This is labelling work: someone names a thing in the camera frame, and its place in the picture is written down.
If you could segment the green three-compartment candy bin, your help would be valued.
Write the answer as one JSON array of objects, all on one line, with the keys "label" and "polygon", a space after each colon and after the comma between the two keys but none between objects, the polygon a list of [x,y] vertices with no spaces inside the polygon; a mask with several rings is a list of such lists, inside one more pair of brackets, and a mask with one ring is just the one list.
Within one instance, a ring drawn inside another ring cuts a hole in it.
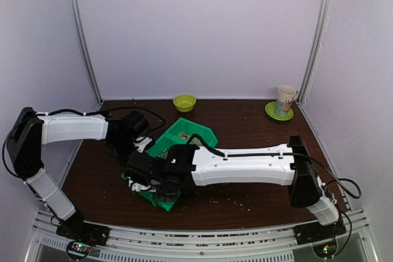
[{"label": "green three-compartment candy bin", "polygon": [[169,212],[181,195],[197,187],[192,177],[195,152],[215,148],[218,142],[211,128],[180,118],[153,146],[129,157],[122,177],[133,192]]}]

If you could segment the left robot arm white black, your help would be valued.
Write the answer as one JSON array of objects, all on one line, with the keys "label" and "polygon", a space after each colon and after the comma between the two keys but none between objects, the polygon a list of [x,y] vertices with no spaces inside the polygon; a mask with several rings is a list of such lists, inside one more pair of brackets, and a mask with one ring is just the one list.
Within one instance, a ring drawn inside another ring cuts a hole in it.
[{"label": "left robot arm white black", "polygon": [[36,112],[32,107],[25,107],[4,140],[2,155],[8,155],[12,162],[13,168],[8,172],[38,194],[68,234],[82,240],[88,235],[88,226],[82,213],[45,170],[42,146],[54,142],[104,140],[122,161],[127,161],[134,151],[143,152],[152,142],[148,133],[147,120],[136,110],[119,118],[111,111]]}]

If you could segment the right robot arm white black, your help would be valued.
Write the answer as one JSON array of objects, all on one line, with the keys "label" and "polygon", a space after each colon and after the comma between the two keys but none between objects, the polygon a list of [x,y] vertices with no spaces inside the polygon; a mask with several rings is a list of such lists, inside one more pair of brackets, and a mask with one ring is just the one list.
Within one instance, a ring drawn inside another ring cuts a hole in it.
[{"label": "right robot arm white black", "polygon": [[315,233],[328,238],[338,229],[341,214],[300,136],[265,148],[224,149],[207,145],[199,135],[172,145],[165,158],[133,152],[124,176],[133,190],[147,190],[157,201],[173,202],[179,194],[221,183],[270,183],[288,188],[289,204],[308,209],[317,220]]}]

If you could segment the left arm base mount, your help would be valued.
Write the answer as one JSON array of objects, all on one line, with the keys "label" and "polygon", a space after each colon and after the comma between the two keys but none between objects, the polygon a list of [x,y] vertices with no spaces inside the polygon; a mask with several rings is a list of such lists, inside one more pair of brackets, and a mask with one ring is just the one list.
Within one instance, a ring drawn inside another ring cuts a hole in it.
[{"label": "left arm base mount", "polygon": [[70,239],[66,245],[66,254],[73,260],[85,259],[96,246],[105,246],[109,237],[109,227],[83,223],[81,230],[71,231],[64,225],[58,225],[56,234]]}]

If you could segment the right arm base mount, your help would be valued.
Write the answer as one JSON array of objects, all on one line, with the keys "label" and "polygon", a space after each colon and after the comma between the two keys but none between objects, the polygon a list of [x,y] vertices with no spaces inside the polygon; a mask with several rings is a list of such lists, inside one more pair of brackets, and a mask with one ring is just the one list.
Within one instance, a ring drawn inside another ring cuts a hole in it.
[{"label": "right arm base mount", "polygon": [[313,253],[323,260],[333,258],[338,253],[337,237],[345,233],[346,227],[341,221],[327,226],[313,222],[294,227],[297,244],[311,244]]}]

